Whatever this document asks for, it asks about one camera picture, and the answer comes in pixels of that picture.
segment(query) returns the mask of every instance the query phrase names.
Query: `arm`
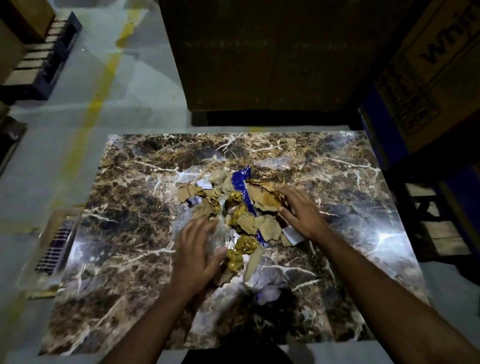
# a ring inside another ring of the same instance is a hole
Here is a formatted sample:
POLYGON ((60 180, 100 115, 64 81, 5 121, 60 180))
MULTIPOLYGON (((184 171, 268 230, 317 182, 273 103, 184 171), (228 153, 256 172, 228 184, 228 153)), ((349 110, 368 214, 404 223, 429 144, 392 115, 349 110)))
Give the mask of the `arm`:
POLYGON ((226 248, 219 249, 209 264, 205 262, 205 245, 215 226, 216 221, 204 217, 180 231, 170 283, 102 363, 157 362, 185 306, 205 288, 227 254, 226 248))
POLYGON ((292 189, 280 192, 296 215, 282 207, 279 213, 319 245, 395 363, 480 363, 480 352, 458 331, 332 232, 306 194, 292 189))

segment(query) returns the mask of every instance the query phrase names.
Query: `concrete floor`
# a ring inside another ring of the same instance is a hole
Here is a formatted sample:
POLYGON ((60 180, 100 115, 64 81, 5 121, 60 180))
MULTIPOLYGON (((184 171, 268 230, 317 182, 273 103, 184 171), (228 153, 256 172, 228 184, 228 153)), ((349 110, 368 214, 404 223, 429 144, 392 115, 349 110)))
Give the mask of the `concrete floor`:
MULTIPOLYGON (((0 178, 0 327, 9 330, 1 340, 8 363, 94 363, 102 356, 37 357, 53 300, 19 300, 17 277, 51 209, 87 201, 108 134, 348 129, 192 126, 153 0, 51 1, 58 12, 73 10, 84 29, 50 100, 17 102, 12 109, 29 129, 0 178)), ((428 263, 422 269, 436 308, 480 347, 479 288, 452 267, 428 263)), ((293 359, 311 363, 390 361, 376 342, 286 350, 293 359)), ((184 355, 164 352, 159 362, 180 363, 184 355)))

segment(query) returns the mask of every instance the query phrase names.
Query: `white paper scrap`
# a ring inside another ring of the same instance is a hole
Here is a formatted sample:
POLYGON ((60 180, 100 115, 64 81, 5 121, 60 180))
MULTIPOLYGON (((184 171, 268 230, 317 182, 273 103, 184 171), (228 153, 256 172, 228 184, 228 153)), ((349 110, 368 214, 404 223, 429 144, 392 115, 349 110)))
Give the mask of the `white paper scrap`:
POLYGON ((282 229, 282 231, 292 245, 297 245, 305 240, 305 238, 291 225, 288 225, 286 228, 282 229))
POLYGON ((211 182, 207 178, 203 178, 197 182, 199 187, 202 187, 204 190, 213 190, 211 182))

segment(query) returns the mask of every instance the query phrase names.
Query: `forearm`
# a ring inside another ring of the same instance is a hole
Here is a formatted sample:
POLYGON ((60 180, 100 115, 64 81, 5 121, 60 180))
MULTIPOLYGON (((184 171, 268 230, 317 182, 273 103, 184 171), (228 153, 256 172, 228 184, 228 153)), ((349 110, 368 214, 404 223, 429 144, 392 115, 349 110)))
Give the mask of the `forearm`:
POLYGON ((107 354, 102 363, 156 363, 191 297, 167 285, 157 301, 107 354))
POLYGON ((470 363, 479 352, 433 309, 332 234, 320 246, 370 330, 397 363, 470 363))

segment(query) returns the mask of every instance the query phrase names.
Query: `marble slab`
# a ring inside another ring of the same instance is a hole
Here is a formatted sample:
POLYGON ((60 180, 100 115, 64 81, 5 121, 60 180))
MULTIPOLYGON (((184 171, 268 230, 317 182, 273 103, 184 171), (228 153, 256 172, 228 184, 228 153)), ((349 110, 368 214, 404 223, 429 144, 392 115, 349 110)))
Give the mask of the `marble slab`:
MULTIPOLYGON (((219 168, 252 166, 305 190, 332 227, 428 302, 425 282, 364 132, 111 135, 40 354, 108 351, 168 283, 178 186, 219 168)), ((167 349, 368 340, 363 318, 311 243, 268 248, 252 281, 286 289, 259 306, 235 277, 178 321, 167 349)))

